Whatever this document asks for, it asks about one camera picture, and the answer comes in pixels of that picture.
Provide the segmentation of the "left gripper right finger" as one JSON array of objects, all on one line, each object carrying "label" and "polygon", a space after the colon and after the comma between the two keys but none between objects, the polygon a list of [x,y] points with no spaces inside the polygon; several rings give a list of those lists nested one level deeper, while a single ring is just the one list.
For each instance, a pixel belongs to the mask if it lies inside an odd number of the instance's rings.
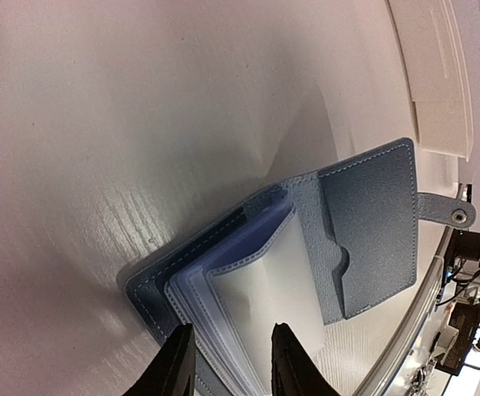
[{"label": "left gripper right finger", "polygon": [[271,334],[271,392],[273,395],[334,395],[287,323]]}]

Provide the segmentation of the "blue leather card holder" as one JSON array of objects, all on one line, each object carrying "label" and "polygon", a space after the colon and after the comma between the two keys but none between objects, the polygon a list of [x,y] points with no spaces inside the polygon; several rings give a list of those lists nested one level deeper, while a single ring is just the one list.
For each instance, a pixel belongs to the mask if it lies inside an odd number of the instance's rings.
[{"label": "blue leather card holder", "polygon": [[422,220],[467,229],[475,217],[418,191],[413,142],[398,139],[261,189],[148,259],[125,293],[159,343],[194,326],[201,394],[267,395],[277,323],[317,355],[328,324],[415,283]]}]

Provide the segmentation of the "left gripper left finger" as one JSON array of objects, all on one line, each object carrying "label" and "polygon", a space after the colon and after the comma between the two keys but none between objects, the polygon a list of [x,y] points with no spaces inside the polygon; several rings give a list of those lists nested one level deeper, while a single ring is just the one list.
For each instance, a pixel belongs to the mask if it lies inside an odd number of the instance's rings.
[{"label": "left gripper left finger", "polygon": [[134,384],[134,394],[189,396],[195,392],[195,334],[179,325]]}]

